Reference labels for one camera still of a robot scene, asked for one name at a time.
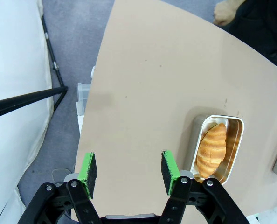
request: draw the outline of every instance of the screw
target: screw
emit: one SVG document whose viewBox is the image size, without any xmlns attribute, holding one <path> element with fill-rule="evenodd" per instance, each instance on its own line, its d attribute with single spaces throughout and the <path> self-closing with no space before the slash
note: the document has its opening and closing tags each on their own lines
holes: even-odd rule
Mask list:
<svg viewBox="0 0 277 224">
<path fill-rule="evenodd" d="M 212 180 L 208 180 L 208 181 L 207 181 L 207 185 L 208 185 L 208 186 L 212 186 L 212 185 L 213 185 L 213 181 L 212 181 Z"/>
<path fill-rule="evenodd" d="M 181 179 L 181 183 L 187 183 L 187 182 L 188 182 L 188 179 L 187 179 L 187 178 L 183 177 L 183 178 Z"/>
<path fill-rule="evenodd" d="M 77 186 L 77 182 L 76 182 L 76 181 L 73 181 L 73 182 L 71 183 L 71 186 L 72 186 L 72 187 L 76 187 L 76 186 Z"/>
<path fill-rule="evenodd" d="M 46 190 L 50 191 L 50 190 L 52 190 L 52 188 L 53 188 L 52 186 L 49 186 L 49 185 L 48 185 L 48 186 L 46 187 Z"/>
</svg>

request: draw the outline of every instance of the golden brown croissant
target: golden brown croissant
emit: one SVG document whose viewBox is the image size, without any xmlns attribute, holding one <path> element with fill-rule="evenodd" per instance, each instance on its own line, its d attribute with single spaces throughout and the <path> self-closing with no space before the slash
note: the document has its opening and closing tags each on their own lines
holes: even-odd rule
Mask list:
<svg viewBox="0 0 277 224">
<path fill-rule="evenodd" d="M 227 128 L 223 123 L 212 127 L 200 143 L 197 167 L 202 178 L 212 175 L 226 155 Z"/>
</svg>

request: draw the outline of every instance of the black pants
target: black pants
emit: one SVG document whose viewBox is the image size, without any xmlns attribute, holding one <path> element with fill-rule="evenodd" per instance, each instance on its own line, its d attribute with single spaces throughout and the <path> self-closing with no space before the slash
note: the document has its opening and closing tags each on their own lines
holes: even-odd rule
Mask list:
<svg viewBox="0 0 277 224">
<path fill-rule="evenodd" d="M 277 41 L 259 12 L 255 0 L 246 0 L 234 20 L 223 27 L 277 66 Z"/>
</svg>

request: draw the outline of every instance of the table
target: table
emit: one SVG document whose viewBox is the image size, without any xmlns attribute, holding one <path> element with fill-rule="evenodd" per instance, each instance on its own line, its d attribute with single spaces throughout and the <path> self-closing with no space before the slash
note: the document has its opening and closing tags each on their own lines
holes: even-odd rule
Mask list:
<svg viewBox="0 0 277 224">
<path fill-rule="evenodd" d="M 247 216 L 277 206 L 277 67 L 209 22 L 157 0 L 116 0 L 99 51 L 76 159 L 95 152 L 99 214 L 160 215 L 161 152 L 183 167 L 193 119 L 245 129 L 224 185 Z M 186 223 L 206 223 L 187 207 Z"/>
</svg>

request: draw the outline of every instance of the white fabric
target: white fabric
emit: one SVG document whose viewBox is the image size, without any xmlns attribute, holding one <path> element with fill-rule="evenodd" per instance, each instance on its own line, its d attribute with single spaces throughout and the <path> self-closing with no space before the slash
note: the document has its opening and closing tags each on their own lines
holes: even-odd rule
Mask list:
<svg viewBox="0 0 277 224">
<path fill-rule="evenodd" d="M 51 88 L 37 0 L 0 0 L 0 100 Z M 53 109 L 44 99 L 0 117 L 0 214 L 36 157 Z"/>
<path fill-rule="evenodd" d="M 16 187 L 0 216 L 0 224 L 18 223 L 25 209 L 26 207 L 22 203 L 18 188 Z"/>
</svg>

